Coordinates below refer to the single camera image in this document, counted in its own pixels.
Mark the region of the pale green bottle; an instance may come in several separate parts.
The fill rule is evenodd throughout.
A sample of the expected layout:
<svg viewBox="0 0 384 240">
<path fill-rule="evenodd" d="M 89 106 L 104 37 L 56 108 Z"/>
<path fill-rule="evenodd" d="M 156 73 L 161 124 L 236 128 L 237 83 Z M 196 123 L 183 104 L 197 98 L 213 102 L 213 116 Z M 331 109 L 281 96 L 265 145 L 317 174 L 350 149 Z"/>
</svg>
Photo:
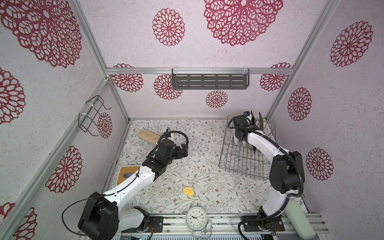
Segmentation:
<svg viewBox="0 0 384 240">
<path fill-rule="evenodd" d="M 295 200 L 290 199 L 284 211 L 301 239 L 310 240 L 316 236 L 313 227 Z"/>
</svg>

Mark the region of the grey wall shelf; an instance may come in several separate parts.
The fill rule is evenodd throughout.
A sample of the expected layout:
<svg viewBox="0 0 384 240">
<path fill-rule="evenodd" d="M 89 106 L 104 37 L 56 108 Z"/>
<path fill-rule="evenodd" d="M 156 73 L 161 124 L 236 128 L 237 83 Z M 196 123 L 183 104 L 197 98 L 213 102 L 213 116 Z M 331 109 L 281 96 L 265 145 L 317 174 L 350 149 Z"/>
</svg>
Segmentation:
<svg viewBox="0 0 384 240">
<path fill-rule="evenodd" d="M 174 90 L 246 90 L 250 85 L 248 70 L 241 74 L 178 73 L 172 69 Z"/>
</svg>

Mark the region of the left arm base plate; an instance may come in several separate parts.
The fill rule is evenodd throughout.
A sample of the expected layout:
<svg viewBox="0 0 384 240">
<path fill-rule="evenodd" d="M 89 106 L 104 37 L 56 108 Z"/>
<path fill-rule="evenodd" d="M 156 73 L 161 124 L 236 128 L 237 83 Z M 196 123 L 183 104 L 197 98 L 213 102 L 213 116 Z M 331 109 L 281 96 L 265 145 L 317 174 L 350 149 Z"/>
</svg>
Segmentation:
<svg viewBox="0 0 384 240">
<path fill-rule="evenodd" d="M 150 215 L 146 210 L 141 207 L 134 207 L 134 210 L 138 210 L 142 215 L 143 219 L 137 228 L 132 228 L 134 232 L 138 233 L 161 233 L 164 226 L 163 216 Z"/>
</svg>

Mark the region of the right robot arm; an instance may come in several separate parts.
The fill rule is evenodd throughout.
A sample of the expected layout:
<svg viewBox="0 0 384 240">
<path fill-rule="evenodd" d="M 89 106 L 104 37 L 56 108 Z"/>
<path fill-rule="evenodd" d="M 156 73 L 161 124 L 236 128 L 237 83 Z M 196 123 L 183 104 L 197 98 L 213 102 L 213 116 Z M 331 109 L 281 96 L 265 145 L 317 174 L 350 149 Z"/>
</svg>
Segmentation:
<svg viewBox="0 0 384 240">
<path fill-rule="evenodd" d="M 304 193 L 305 175 L 302 155 L 291 152 L 268 137 L 260 127 L 252 124 L 250 113 L 232 117 L 228 128 L 233 130 L 235 142 L 246 142 L 259 150 L 271 163 L 269 181 L 272 186 L 267 201 L 259 210 L 259 221 L 278 217 L 292 198 Z"/>
</svg>

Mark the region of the floral square plate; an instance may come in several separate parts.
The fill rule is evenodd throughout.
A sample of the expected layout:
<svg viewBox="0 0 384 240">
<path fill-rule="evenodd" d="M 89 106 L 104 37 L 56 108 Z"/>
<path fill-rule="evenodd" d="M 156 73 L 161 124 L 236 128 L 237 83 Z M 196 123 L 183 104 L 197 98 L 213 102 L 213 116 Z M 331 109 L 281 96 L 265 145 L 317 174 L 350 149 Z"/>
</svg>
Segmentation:
<svg viewBox="0 0 384 240">
<path fill-rule="evenodd" d="M 254 127 L 254 126 L 257 126 L 256 124 L 256 118 L 253 114 L 253 112 L 251 112 L 251 125 Z"/>
</svg>

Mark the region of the white alarm clock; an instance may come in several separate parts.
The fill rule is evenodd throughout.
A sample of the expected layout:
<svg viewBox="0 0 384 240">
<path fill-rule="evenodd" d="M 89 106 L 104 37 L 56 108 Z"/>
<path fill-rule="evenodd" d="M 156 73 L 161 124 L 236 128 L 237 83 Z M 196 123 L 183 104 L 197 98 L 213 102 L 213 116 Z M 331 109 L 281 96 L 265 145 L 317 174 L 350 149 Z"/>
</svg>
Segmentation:
<svg viewBox="0 0 384 240">
<path fill-rule="evenodd" d="M 192 207 L 186 214 L 186 226 L 197 240 L 209 240 L 212 236 L 213 222 L 201 207 Z"/>
</svg>

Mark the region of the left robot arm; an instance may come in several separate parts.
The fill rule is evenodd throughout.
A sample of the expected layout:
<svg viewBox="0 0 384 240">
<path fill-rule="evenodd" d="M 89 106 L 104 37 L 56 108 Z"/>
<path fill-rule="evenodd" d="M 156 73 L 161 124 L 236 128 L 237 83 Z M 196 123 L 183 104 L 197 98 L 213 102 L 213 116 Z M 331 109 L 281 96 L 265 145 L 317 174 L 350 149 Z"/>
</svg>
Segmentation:
<svg viewBox="0 0 384 240">
<path fill-rule="evenodd" d="M 100 194 L 94 192 L 78 223 L 78 229 L 92 240 L 111 240 L 118 232 L 147 230 L 150 214 L 140 207 L 125 211 L 125 205 L 141 190 L 152 184 L 173 160 L 188 156 L 188 143 L 176 145 L 169 138 L 161 137 L 139 169 L 122 183 Z"/>
</svg>

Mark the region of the white round plate front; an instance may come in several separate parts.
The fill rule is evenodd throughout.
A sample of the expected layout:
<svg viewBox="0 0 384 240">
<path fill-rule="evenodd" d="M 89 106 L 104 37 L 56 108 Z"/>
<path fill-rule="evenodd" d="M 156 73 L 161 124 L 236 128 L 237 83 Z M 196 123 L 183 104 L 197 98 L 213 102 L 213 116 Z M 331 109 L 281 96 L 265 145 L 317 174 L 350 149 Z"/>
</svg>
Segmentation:
<svg viewBox="0 0 384 240">
<path fill-rule="evenodd" d="M 235 131 L 232 132 L 232 140 L 234 141 L 235 145 L 238 146 L 240 144 L 240 140 L 236 137 L 236 132 Z"/>
</svg>

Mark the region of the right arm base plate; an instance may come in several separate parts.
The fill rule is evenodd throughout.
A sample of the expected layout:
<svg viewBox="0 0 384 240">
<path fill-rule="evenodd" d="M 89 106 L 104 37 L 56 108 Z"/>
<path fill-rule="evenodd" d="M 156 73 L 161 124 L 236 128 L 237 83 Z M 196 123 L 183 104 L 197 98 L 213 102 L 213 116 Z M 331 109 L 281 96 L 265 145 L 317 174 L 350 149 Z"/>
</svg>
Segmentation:
<svg viewBox="0 0 384 240">
<path fill-rule="evenodd" d="M 243 224 L 245 232 L 283 232 L 285 231 L 285 226 L 283 224 L 282 216 L 277 216 L 264 221 L 253 221 L 257 220 L 256 215 L 253 216 L 242 216 L 242 221 L 248 221 Z"/>
</svg>

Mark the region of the yellow small piece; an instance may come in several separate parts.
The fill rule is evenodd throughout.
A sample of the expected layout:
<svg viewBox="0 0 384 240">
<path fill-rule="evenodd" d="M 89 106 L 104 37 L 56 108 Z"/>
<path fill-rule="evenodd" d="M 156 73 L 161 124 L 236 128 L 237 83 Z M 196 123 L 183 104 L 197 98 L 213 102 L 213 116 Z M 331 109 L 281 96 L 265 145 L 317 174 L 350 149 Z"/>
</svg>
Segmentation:
<svg viewBox="0 0 384 240">
<path fill-rule="evenodd" d="M 193 197 L 195 195 L 195 191 L 192 187 L 185 187 L 183 189 L 183 193 L 186 194 L 189 197 Z"/>
</svg>

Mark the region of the tan sponge block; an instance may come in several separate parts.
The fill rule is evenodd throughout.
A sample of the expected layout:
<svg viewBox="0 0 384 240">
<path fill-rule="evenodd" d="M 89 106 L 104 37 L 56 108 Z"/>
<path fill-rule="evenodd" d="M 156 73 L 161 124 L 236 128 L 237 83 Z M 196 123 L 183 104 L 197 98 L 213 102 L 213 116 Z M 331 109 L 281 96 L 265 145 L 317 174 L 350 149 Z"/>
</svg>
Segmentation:
<svg viewBox="0 0 384 240">
<path fill-rule="evenodd" d="M 139 138 L 149 142 L 149 143 L 152 143 L 152 144 L 157 144 L 159 139 L 160 139 L 160 136 L 155 134 L 155 133 L 152 133 L 148 130 L 141 130 L 139 133 L 138 133 L 138 136 Z"/>
</svg>

